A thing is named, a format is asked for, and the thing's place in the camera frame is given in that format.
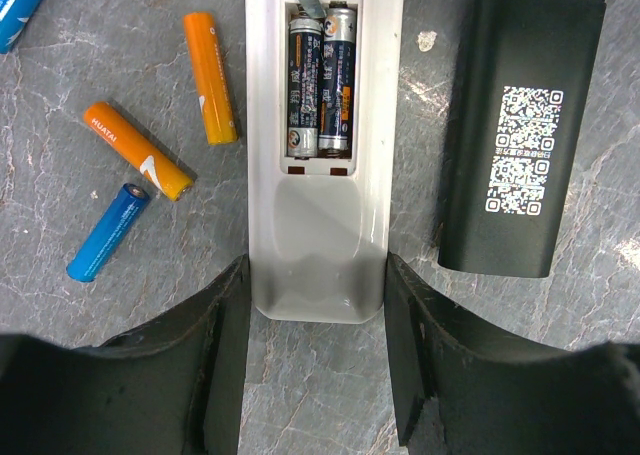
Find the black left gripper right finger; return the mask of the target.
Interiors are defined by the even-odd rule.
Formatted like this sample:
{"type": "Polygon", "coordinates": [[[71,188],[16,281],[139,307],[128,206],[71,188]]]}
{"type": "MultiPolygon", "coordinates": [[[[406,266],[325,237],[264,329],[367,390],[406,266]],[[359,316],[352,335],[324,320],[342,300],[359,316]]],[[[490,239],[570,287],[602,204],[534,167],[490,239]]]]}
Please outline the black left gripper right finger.
{"type": "Polygon", "coordinates": [[[398,441],[413,454],[635,454],[639,348],[581,351],[506,331],[386,264],[398,441]]]}

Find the blue battery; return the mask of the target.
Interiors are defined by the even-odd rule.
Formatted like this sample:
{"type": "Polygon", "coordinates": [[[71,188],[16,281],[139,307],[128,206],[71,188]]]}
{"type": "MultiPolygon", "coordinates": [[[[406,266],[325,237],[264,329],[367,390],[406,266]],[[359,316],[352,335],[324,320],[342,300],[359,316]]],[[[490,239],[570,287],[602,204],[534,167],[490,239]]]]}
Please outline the blue battery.
{"type": "Polygon", "coordinates": [[[1,53],[11,51],[42,0],[1,0],[1,53]]]}
{"type": "Polygon", "coordinates": [[[124,184],[67,266],[69,277],[92,282],[149,201],[149,195],[141,187],[124,184]]]}

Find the black remote control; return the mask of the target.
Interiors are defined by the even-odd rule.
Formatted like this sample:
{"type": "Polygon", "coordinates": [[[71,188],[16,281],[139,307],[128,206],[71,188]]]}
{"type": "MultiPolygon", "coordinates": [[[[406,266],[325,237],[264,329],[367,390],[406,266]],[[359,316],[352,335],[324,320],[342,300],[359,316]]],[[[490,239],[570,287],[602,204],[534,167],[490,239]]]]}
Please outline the black remote control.
{"type": "Polygon", "coordinates": [[[439,264],[551,270],[606,0],[476,0],[439,264]]]}

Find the white remote control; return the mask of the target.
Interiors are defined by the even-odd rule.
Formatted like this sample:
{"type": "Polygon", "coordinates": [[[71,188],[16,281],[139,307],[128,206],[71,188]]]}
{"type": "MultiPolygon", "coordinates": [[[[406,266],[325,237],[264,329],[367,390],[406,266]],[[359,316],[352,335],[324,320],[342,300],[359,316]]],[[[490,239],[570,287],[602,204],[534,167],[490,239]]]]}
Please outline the white remote control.
{"type": "Polygon", "coordinates": [[[299,0],[245,0],[249,261],[257,309],[359,324],[383,302],[404,0],[357,15],[349,158],[288,155],[288,25],[299,0]]]}

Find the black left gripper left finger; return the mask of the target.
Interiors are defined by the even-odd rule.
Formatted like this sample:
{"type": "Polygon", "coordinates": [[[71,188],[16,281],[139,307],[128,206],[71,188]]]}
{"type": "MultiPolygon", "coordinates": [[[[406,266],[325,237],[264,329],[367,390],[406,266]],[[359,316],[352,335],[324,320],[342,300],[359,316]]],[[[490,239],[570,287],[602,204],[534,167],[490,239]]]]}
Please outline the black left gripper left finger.
{"type": "Polygon", "coordinates": [[[5,454],[233,454],[250,328],[250,272],[211,284],[102,345],[1,339],[5,454]]]}

